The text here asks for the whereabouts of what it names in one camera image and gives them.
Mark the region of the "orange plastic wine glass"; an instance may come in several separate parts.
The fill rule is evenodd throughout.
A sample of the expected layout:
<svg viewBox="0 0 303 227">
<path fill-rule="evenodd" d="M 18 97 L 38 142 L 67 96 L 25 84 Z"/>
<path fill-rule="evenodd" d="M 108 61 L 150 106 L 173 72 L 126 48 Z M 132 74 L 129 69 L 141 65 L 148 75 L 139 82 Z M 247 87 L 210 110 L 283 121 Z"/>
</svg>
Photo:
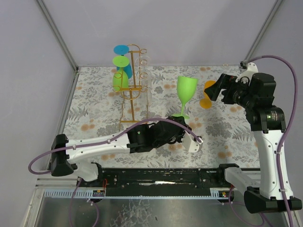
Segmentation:
<svg viewBox="0 0 303 227">
<path fill-rule="evenodd" d="M 205 82 L 204 85 L 204 90 L 206 88 L 209 88 L 210 86 L 212 86 L 213 84 L 215 84 L 214 80 L 209 80 L 207 82 Z M 204 109 L 209 109 L 212 107 L 212 101 L 210 100 L 210 98 L 208 97 L 208 95 L 206 94 L 206 92 L 203 92 L 204 94 L 204 98 L 202 98 L 199 102 L 200 106 Z"/>
</svg>

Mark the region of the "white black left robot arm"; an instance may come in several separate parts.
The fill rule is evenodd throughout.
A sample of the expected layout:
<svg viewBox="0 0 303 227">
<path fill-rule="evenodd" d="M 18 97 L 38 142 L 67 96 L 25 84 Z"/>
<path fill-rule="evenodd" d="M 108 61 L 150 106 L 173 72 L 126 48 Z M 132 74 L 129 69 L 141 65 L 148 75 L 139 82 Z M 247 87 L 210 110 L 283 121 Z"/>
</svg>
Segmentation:
<svg viewBox="0 0 303 227">
<path fill-rule="evenodd" d="M 181 143 L 192 129 L 184 117 L 154 118 L 148 124 L 140 121 L 125 131 L 89 140 L 68 140 L 65 134 L 55 137 L 51 150 L 53 177 L 76 174 L 86 182 L 101 178 L 101 166 L 88 158 L 107 154 L 150 152 L 166 144 Z"/>
</svg>

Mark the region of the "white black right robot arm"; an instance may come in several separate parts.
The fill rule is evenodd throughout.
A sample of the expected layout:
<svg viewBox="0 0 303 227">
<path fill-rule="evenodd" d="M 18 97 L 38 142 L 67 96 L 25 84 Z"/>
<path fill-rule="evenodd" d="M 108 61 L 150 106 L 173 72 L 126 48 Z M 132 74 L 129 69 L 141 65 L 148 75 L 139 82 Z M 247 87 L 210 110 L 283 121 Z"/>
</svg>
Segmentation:
<svg viewBox="0 0 303 227">
<path fill-rule="evenodd" d="M 223 95 L 224 104 L 238 104 L 246 112 L 246 119 L 258 146 L 260 183 L 246 176 L 238 166 L 230 164 L 224 170 L 225 180 L 235 186 L 244 197 L 250 213 L 300 210 L 302 201 L 294 197 L 285 163 L 284 149 L 279 142 L 286 131 L 285 115 L 273 105 L 276 82 L 266 73 L 254 73 L 251 78 L 222 74 L 204 92 L 210 100 Z"/>
</svg>

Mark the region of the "green plastic wine glass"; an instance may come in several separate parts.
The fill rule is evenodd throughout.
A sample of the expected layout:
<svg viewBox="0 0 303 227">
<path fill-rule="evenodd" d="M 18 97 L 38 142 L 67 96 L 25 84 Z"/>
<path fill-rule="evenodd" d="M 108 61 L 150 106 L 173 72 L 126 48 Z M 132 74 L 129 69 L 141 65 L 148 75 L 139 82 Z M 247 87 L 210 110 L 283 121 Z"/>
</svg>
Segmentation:
<svg viewBox="0 0 303 227">
<path fill-rule="evenodd" d="M 173 114 L 173 117 L 184 117 L 188 120 L 189 116 L 184 114 L 185 105 L 188 101 L 192 99 L 196 92 L 196 87 L 198 84 L 198 79 L 190 78 L 185 76 L 179 76 L 177 81 L 177 95 L 181 102 L 181 113 Z"/>
<path fill-rule="evenodd" d="M 113 58 L 113 64 L 119 69 L 113 75 L 113 90 L 115 92 L 121 89 L 128 88 L 128 75 L 124 68 L 129 65 L 129 59 L 125 56 L 119 55 Z"/>
</svg>

